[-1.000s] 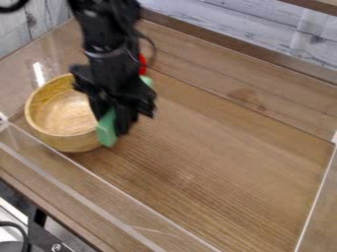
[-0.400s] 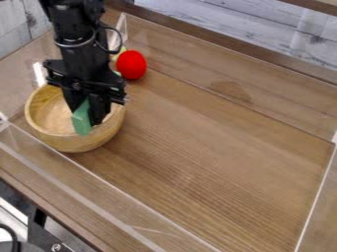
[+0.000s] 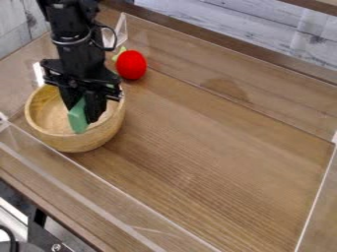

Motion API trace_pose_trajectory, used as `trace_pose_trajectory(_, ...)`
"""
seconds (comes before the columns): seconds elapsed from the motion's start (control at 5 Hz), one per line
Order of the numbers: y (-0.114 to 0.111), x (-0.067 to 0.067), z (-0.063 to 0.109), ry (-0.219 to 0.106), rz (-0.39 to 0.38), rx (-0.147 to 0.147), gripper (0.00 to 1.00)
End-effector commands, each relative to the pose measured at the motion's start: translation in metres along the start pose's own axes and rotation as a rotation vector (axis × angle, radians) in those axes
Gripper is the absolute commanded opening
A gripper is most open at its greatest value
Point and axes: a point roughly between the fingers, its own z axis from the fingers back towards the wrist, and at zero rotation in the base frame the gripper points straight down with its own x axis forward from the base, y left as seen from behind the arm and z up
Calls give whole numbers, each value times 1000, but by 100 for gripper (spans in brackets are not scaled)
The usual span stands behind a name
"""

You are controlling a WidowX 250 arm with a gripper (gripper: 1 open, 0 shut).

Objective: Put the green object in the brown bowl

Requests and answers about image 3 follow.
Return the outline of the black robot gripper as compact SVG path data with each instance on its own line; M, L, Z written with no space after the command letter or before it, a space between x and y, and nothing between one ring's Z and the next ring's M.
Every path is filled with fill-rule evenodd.
M122 99L122 78L106 67L103 40L52 40L58 57L41 61L44 82L59 88L67 109L71 109L84 94L87 121L95 123L107 109L107 98L99 93L104 85L116 89L108 99Z

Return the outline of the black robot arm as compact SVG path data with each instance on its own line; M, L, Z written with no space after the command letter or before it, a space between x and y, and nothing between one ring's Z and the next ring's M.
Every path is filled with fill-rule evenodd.
M106 112L108 100L122 100L122 78L106 66L107 47L102 29L115 30L95 18L100 0L37 0L51 27L51 41L58 57L40 64L43 79L58 87L68 111L79 108L87 124L95 123Z

